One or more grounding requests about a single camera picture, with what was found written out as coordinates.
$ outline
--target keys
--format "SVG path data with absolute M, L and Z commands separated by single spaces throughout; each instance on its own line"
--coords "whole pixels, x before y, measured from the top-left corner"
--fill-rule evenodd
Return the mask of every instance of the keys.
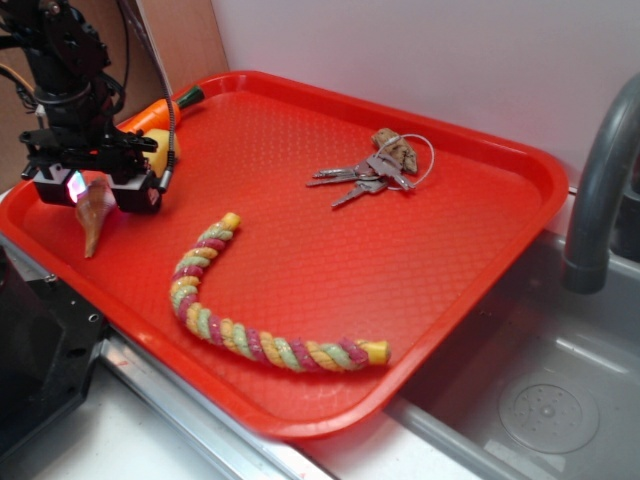
M 364 195 L 365 193 L 378 193 L 381 190 L 387 188 L 388 185 L 389 183 L 384 178 L 378 178 L 376 180 L 356 180 L 355 188 L 341 199 L 333 202 L 331 206 L 335 208 L 339 205 L 342 205 L 343 203 L 348 202 L 349 200 L 358 198 L 360 195 Z
M 308 182 L 308 187 L 355 182 L 354 189 L 333 202 L 331 204 L 332 207 L 342 205 L 365 193 L 378 193 L 389 186 L 388 179 L 392 179 L 403 190 L 415 188 L 415 184 L 402 175 L 400 164 L 392 157 L 384 154 L 371 155 L 351 167 L 319 170 L 313 175 L 313 178 L 316 180 Z
M 378 175 L 393 178 L 403 190 L 416 188 L 413 182 L 402 175 L 402 167 L 394 158 L 388 155 L 372 155 L 367 159 L 367 163 Z
M 371 177 L 377 177 L 376 172 L 368 163 L 368 158 L 352 167 L 329 168 L 319 170 L 313 175 L 313 178 L 319 178 L 307 183 L 307 186 L 324 185 L 325 183 L 350 182 L 352 180 L 367 180 Z

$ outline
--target white wall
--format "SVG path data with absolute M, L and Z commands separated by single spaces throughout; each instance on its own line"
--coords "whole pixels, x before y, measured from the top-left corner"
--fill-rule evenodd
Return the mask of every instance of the white wall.
M 579 179 L 639 0 L 212 0 L 229 66 L 536 146 Z

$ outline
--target faucet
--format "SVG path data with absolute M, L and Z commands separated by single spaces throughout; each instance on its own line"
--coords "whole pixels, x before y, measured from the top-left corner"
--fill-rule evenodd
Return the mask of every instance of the faucet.
M 562 256 L 570 291 L 604 287 L 609 251 L 640 261 L 640 73 L 609 107 L 580 178 Z

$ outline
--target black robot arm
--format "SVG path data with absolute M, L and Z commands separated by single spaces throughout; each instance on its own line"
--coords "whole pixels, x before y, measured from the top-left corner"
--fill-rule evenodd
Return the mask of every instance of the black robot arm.
M 103 71 L 111 61 L 98 32 L 66 0 L 2 0 L 0 16 L 9 34 L 0 37 L 0 48 L 25 53 L 48 122 L 48 128 L 20 135 L 28 149 L 22 177 L 33 179 L 44 202 L 73 205 L 71 177 L 80 170 L 101 171 L 121 210 L 156 212 L 159 179 L 144 152 L 157 144 L 114 126 L 125 92 Z

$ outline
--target plastic tray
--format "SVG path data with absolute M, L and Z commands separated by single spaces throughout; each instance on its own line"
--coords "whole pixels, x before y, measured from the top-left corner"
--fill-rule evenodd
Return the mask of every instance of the plastic tray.
M 183 155 L 155 216 L 112 213 L 83 258 L 74 211 L 31 183 L 0 204 L 0 230 L 110 322 L 240 422 L 285 439 L 341 430 L 378 411 L 562 205 L 563 170 L 538 150 L 256 72 L 205 79 L 186 112 Z M 375 152 L 379 128 L 428 137 L 437 163 L 409 194 L 332 209 L 351 185 L 308 188 L 320 168 Z M 427 147 L 412 142 L 419 165 Z M 386 339 L 388 367 L 296 374 L 254 364 L 189 333 L 169 280 L 226 212 L 243 223 L 200 299 L 285 338 Z

